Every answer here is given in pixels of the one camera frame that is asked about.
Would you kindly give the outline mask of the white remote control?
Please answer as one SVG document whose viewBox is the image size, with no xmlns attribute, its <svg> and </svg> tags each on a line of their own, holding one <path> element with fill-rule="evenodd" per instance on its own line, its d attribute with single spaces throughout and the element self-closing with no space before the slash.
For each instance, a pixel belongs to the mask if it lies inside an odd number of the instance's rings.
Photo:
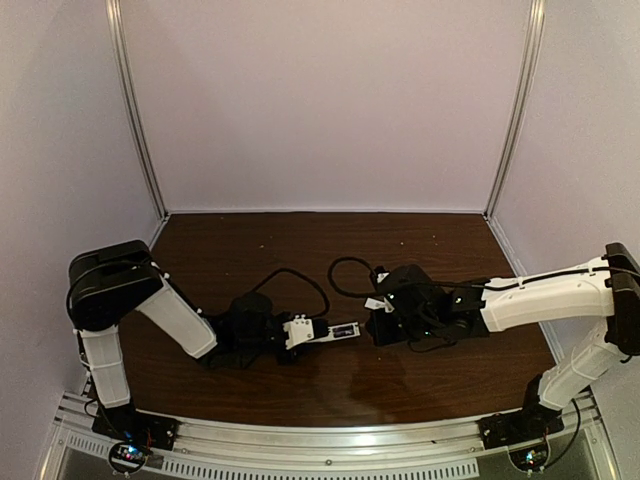
<svg viewBox="0 0 640 480">
<path fill-rule="evenodd" d="M 331 325 L 326 340 L 337 341 L 344 339 L 352 339 L 360 336 L 360 326 L 357 322 L 345 323 L 340 325 Z"/>
</svg>

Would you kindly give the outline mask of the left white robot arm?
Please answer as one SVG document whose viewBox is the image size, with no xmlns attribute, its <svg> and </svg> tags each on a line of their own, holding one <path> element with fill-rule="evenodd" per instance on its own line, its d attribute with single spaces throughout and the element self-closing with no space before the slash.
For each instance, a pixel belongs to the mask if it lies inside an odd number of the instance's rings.
<svg viewBox="0 0 640 480">
<path fill-rule="evenodd" d="M 314 337 L 310 319 L 274 315 L 271 301 L 257 292 L 241 296 L 222 315 L 205 315 L 140 240 L 82 253 L 71 261 L 68 274 L 68 315 L 106 410 L 133 404 L 119 341 L 119 324 L 133 312 L 206 368 L 245 368 L 262 352 L 291 354 Z"/>
</svg>

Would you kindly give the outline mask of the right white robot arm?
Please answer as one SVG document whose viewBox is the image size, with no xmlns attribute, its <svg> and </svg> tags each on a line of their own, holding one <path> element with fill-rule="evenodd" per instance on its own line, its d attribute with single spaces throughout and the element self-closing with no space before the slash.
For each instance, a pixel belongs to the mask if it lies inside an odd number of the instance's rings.
<svg viewBox="0 0 640 480">
<path fill-rule="evenodd" d="M 597 324 L 534 382 L 535 412 L 564 409 L 616 363 L 639 353 L 639 265 L 621 243 L 588 262 L 545 274 L 437 282 L 419 266 L 381 272 L 365 301 L 375 345 L 428 337 L 455 344 L 512 328 L 579 317 Z"/>
</svg>

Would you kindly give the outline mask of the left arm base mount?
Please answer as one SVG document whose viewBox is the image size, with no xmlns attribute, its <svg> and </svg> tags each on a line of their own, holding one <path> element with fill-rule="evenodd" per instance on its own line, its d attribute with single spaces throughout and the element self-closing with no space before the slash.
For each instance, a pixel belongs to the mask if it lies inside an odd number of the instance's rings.
<svg viewBox="0 0 640 480">
<path fill-rule="evenodd" d="M 129 477 L 154 463 L 162 453 L 172 451 L 179 422 L 170 417 L 133 411 L 100 409 L 91 427 L 115 443 L 108 449 L 107 462 L 117 473 Z"/>
</svg>

